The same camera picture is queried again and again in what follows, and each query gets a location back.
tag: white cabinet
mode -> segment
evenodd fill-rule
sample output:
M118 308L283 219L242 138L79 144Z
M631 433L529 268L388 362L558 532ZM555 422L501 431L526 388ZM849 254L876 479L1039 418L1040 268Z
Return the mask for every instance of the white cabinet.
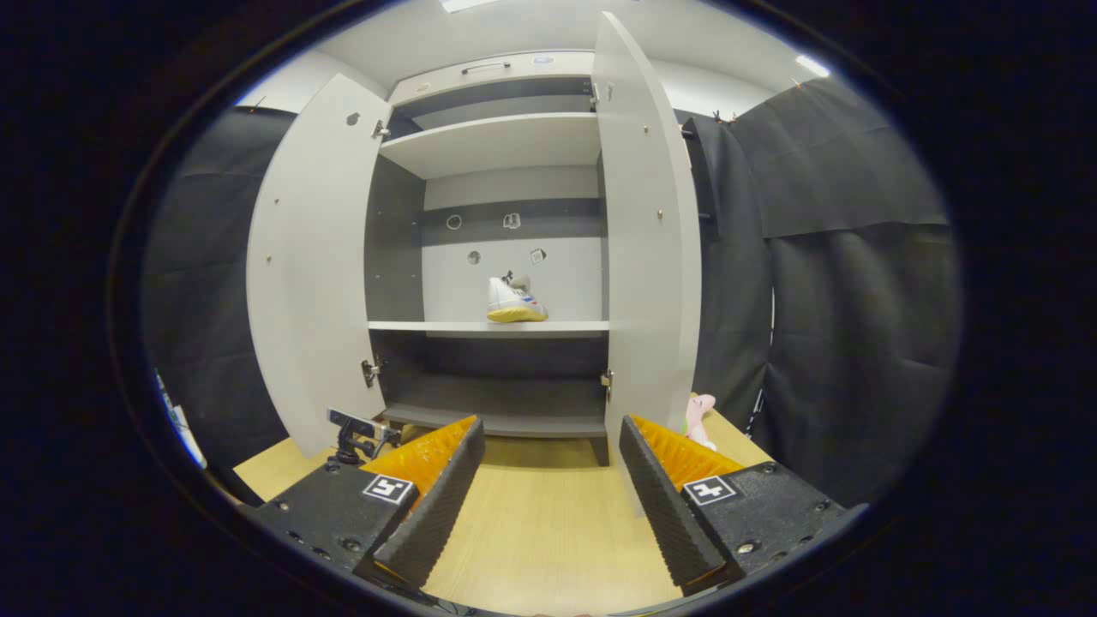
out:
M680 139L609 13L593 54L446 67L388 102L333 78L279 146L248 246L256 352L302 451L333 444L329 407L427 426L476 413L488 434L612 450L626 413L679 428L700 312ZM501 224L511 210L521 227ZM486 321L487 278L508 269L548 321Z

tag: wooden table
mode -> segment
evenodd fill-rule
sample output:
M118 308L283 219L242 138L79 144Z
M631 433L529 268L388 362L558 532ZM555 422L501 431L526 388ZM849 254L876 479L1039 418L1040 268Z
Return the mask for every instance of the wooden table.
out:
M715 412L704 427L719 451L743 465L772 460ZM405 440L427 431L406 426ZM286 439L236 472L270 500L333 452L306 459ZM625 612L681 597L618 473L598 467L586 439L488 437L423 591L499 613L555 616Z

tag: open cabinet door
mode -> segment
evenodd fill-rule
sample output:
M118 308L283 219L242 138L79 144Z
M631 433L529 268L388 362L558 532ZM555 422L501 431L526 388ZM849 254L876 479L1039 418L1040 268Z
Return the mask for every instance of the open cabinet door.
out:
M365 315L366 203L392 106L336 75L293 121L263 177L248 237L251 338L282 424L312 457L335 446L327 410L385 410Z
M678 121L651 61L612 13L599 18L592 81L609 225L611 459L636 414L680 431L701 314L697 195Z

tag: sneaker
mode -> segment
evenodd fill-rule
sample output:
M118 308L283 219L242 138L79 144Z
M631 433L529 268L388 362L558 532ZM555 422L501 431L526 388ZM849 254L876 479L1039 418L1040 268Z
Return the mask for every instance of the sneaker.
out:
M529 278L522 277L524 287L529 287ZM487 318L500 324L514 322L543 322L548 318L544 305L530 295L528 291L514 289L513 274L491 277L487 280Z

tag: ceiling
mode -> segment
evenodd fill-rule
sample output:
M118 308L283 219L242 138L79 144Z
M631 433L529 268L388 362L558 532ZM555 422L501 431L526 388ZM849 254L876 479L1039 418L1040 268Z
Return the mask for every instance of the ceiling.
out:
M592 49L600 11L612 11L649 58L691 65L780 92L815 77L794 49L701 0L499 0L449 13L405 0L319 45L392 88L399 79L485 56Z

